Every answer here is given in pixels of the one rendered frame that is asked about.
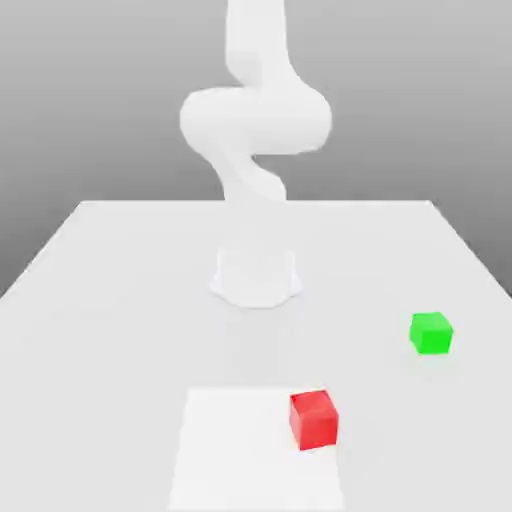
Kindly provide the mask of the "small red cube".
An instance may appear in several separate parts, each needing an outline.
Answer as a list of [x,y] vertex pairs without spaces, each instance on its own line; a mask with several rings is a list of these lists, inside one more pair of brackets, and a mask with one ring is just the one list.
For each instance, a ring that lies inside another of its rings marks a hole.
[[339,413],[325,389],[292,394],[289,424],[300,451],[337,443]]

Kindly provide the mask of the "small green cube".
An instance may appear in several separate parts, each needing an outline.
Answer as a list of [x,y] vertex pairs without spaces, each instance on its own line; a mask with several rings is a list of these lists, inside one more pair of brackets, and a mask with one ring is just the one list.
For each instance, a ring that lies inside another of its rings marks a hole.
[[453,327],[441,312],[414,313],[409,339],[421,355],[444,355],[450,351]]

